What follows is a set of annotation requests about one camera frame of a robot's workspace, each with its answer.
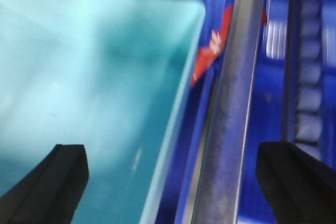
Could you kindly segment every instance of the metal rod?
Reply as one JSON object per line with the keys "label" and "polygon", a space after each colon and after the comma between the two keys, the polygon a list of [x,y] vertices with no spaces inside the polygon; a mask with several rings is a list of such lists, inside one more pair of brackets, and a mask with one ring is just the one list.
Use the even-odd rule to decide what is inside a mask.
{"label": "metal rod", "polygon": [[236,223],[264,0],[236,0],[198,185],[193,224]]}

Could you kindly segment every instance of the teal plastic container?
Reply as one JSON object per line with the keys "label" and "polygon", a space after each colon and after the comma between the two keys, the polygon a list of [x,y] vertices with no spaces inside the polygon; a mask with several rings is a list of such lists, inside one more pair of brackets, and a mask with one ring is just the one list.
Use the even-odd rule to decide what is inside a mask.
{"label": "teal plastic container", "polygon": [[198,0],[0,0],[0,194],[55,144],[84,144],[72,223],[154,223],[204,14]]}

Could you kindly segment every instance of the blue plastic bin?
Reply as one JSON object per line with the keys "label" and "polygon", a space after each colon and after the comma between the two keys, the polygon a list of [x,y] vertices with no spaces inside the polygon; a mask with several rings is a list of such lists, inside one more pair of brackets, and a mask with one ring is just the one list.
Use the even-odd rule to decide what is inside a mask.
{"label": "blue plastic bin", "polygon": [[[259,49],[251,116],[245,150],[239,216],[245,223],[275,223],[271,209],[255,178],[260,142],[279,141],[286,52],[289,0],[267,0],[268,26]],[[323,71],[326,138],[321,143],[321,160],[336,168],[336,2],[323,0]]]}
{"label": "blue plastic bin", "polygon": [[0,0],[0,193],[84,144],[73,223],[155,222],[190,90],[199,0]]}

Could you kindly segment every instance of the black rubber tip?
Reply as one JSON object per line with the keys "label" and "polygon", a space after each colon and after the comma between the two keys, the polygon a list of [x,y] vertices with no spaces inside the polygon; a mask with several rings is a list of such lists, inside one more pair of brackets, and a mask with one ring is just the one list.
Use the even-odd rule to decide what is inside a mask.
{"label": "black rubber tip", "polygon": [[0,198],[1,224],[69,224],[89,169],[83,145],[56,145]]}
{"label": "black rubber tip", "polygon": [[261,143],[256,176],[278,224],[336,223],[336,171],[295,145]]}

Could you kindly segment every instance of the shiny metal surface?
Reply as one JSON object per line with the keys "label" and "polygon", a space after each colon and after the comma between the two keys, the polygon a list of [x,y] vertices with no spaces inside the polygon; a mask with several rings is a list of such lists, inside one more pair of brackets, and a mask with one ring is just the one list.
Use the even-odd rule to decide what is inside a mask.
{"label": "shiny metal surface", "polygon": [[236,223],[264,0],[236,0],[193,224]]}

